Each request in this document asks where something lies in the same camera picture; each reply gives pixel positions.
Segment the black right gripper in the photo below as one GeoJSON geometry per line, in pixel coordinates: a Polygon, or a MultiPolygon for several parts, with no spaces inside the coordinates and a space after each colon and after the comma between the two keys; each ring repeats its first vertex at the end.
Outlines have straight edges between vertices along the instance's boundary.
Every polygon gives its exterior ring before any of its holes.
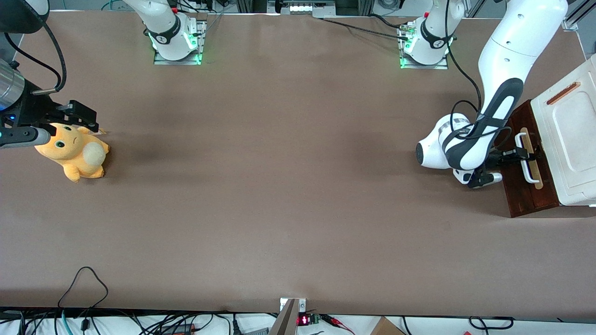
{"type": "MultiPolygon", "coordinates": [[[[7,125],[9,127],[36,127],[38,124],[57,123],[66,120],[61,106],[54,102],[49,95],[34,95],[33,91],[39,89],[29,80],[24,81],[24,90],[21,96],[7,108],[7,125]]],[[[97,112],[81,102],[70,100],[68,102],[68,121],[70,126],[82,134],[100,134],[102,128],[96,121],[97,112]]]]}

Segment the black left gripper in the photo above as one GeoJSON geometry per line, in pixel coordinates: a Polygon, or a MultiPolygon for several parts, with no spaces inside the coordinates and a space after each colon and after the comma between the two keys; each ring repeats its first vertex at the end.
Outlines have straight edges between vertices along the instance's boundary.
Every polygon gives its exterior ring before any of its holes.
{"type": "Polygon", "coordinates": [[[510,150],[493,148],[484,163],[484,171],[489,173],[501,170],[504,166],[514,165],[516,162],[535,161],[536,155],[523,147],[514,147],[510,150]]]}

